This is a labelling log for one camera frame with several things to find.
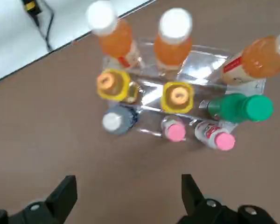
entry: small bottle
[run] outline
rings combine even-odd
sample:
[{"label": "small bottle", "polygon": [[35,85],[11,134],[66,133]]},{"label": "small bottle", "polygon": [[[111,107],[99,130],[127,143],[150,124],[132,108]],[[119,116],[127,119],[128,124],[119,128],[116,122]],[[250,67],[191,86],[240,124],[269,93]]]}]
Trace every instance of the small bottle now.
[{"label": "small bottle", "polygon": [[161,128],[163,135],[172,142],[182,141],[186,135],[185,126],[177,116],[166,116],[161,122]]},{"label": "small bottle", "polygon": [[280,72],[280,35],[256,40],[223,64],[222,80],[228,85],[268,78]]},{"label": "small bottle", "polygon": [[192,16],[182,8],[166,11],[154,41],[157,65],[161,70],[178,70],[192,48]]},{"label": "small bottle", "polygon": [[231,150],[235,144],[235,138],[227,129],[203,121],[199,123],[195,130],[195,136],[205,145],[222,151]]},{"label": "small bottle", "polygon": [[214,119],[241,123],[268,119],[273,113],[273,103],[265,96],[246,97],[241,93],[233,93],[213,99],[207,109]]},{"label": "small bottle", "polygon": [[130,107],[117,105],[107,110],[102,124],[112,134],[124,134],[138,121],[137,112]]},{"label": "small bottle", "polygon": [[107,69],[97,78],[98,94],[109,100],[125,101],[129,104],[137,100],[139,85],[131,81],[125,71]]},{"label": "small bottle", "polygon": [[125,20],[118,19],[109,1],[92,3],[86,11],[86,17],[105,54],[115,58],[123,68],[137,65],[140,55],[132,30]]},{"label": "small bottle", "polygon": [[167,113],[188,113],[193,107],[194,89],[190,84],[168,82],[161,97],[162,109]]}]

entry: brown table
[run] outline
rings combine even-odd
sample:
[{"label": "brown table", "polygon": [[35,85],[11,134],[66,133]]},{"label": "brown table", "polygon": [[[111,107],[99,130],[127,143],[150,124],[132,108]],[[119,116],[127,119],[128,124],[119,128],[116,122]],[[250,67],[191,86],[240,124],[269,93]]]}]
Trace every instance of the brown table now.
[{"label": "brown table", "polygon": [[[280,0],[159,0],[127,17],[134,35],[153,37],[171,7],[192,13],[195,44],[237,52],[280,33]],[[16,212],[75,174],[79,198],[67,223],[172,224],[185,214],[181,174],[191,173],[203,193],[233,209],[258,205],[280,223],[280,75],[266,84],[273,116],[240,125],[235,149],[223,154],[107,134],[95,87],[101,59],[89,35],[0,81],[0,208]]]}]

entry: screw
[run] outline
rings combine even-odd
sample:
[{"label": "screw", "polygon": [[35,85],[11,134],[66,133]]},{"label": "screw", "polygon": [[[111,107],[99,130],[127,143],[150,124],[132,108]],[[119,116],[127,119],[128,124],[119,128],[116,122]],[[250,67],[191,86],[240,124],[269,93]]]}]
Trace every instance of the screw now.
[{"label": "screw", "polygon": [[245,211],[248,212],[250,215],[257,215],[257,212],[252,207],[245,207]]},{"label": "screw", "polygon": [[217,205],[213,200],[209,200],[206,202],[206,204],[212,208],[215,208]]},{"label": "screw", "polygon": [[35,204],[35,205],[31,206],[31,208],[30,208],[31,211],[36,211],[38,209],[39,209],[39,204]]}]

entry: orange liquid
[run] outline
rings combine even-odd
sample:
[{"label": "orange liquid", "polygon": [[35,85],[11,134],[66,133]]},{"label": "orange liquid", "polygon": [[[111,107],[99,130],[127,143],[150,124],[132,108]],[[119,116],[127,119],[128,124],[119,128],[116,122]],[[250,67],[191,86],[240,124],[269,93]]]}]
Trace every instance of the orange liquid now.
[{"label": "orange liquid", "polygon": [[244,71],[253,78],[272,77],[280,72],[280,54],[276,51],[276,37],[256,40],[242,54]]},{"label": "orange liquid", "polygon": [[133,42],[132,30],[128,23],[121,19],[116,29],[109,35],[98,36],[102,51],[111,57],[124,57],[130,52]]},{"label": "orange liquid", "polygon": [[189,37],[180,44],[167,44],[157,35],[154,42],[154,52],[157,59],[164,65],[179,66],[187,58],[192,48],[192,40]]}]

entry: orange juice bottle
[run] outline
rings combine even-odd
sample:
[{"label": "orange juice bottle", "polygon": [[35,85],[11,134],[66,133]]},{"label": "orange juice bottle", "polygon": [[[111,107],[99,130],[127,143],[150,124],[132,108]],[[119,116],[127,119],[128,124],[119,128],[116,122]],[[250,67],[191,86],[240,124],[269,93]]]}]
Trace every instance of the orange juice bottle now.
[{"label": "orange juice bottle", "polygon": [[115,58],[124,68],[138,63],[140,55],[132,30],[125,20],[118,19],[109,1],[99,0],[92,3],[86,11],[86,17],[105,54]]},{"label": "orange juice bottle", "polygon": [[192,16],[182,8],[166,11],[154,41],[157,65],[161,70],[177,70],[191,51]]},{"label": "orange juice bottle", "polygon": [[248,83],[280,72],[280,35],[253,42],[223,64],[222,80],[229,85]]}]

